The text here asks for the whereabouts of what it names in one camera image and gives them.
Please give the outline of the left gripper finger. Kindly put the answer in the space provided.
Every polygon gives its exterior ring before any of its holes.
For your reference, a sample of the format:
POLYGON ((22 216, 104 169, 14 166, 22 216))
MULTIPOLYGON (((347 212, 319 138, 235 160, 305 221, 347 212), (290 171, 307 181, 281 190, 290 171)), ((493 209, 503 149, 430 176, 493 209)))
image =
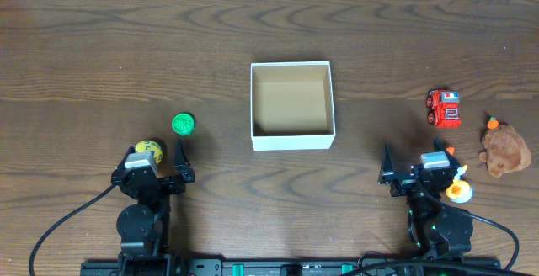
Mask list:
POLYGON ((192 173, 192 167, 184 153, 183 144, 180 139, 176 141, 173 164, 176 172, 180 175, 190 175, 192 173))
POLYGON ((129 155, 133 154, 135 152, 136 152, 136 150, 135 150, 134 146, 130 146, 128 148, 127 152, 125 153, 124 157, 122 158, 122 160, 120 161, 119 165, 116 168, 116 171, 118 173, 123 174, 123 173, 128 172, 130 170, 130 168, 127 167, 125 164, 127 162, 127 159, 129 157, 129 155))

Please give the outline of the orange blue toy duck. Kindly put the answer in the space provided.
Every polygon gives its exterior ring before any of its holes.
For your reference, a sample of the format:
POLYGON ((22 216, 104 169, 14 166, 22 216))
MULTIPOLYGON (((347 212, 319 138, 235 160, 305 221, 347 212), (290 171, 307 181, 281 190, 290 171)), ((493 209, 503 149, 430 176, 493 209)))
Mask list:
POLYGON ((446 157, 449 165, 444 171, 445 194, 451 202, 464 204, 472 198, 473 186, 465 179, 468 165, 459 163, 454 154, 455 148, 448 146, 446 148, 446 157))

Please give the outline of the red toy fire truck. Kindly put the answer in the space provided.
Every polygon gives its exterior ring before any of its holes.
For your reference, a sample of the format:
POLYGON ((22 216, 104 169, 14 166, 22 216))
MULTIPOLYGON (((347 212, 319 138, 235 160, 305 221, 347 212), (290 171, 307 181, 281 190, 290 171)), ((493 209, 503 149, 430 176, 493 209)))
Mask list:
POLYGON ((426 101, 427 121, 436 128, 458 128, 461 124, 458 92, 437 89, 429 92, 426 101))

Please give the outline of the brown plush toy with orange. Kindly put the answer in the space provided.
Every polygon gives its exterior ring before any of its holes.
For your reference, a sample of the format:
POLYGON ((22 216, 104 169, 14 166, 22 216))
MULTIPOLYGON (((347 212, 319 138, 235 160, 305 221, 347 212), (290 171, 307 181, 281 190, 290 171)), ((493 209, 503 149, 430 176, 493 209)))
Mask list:
POLYGON ((531 164, 532 155, 523 138, 512 125, 501 124, 491 117, 481 138, 483 151, 479 160, 485 162, 495 178, 518 172, 531 164))

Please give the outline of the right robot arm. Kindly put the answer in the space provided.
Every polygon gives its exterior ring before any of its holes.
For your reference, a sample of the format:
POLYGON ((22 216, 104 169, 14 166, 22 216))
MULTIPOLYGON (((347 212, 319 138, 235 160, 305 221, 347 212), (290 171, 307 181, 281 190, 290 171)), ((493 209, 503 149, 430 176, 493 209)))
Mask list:
POLYGON ((408 233, 422 257, 461 257, 472 249, 472 218, 441 202, 441 194, 462 171, 463 165, 437 138, 434 150, 406 172, 395 169, 390 148, 384 146, 378 183, 388 185, 392 197, 406 199, 408 233))

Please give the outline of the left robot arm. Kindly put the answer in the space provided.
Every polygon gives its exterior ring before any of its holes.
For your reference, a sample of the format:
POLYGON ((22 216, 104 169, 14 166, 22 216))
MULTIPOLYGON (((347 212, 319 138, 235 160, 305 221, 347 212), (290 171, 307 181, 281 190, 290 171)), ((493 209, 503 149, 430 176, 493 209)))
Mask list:
POLYGON ((120 276, 187 274, 183 259, 168 251, 170 197, 183 193, 195 181, 182 141, 176 143, 173 164, 176 174, 160 178, 154 155, 131 146, 111 174, 112 184, 136 201, 116 221, 121 238, 120 276))

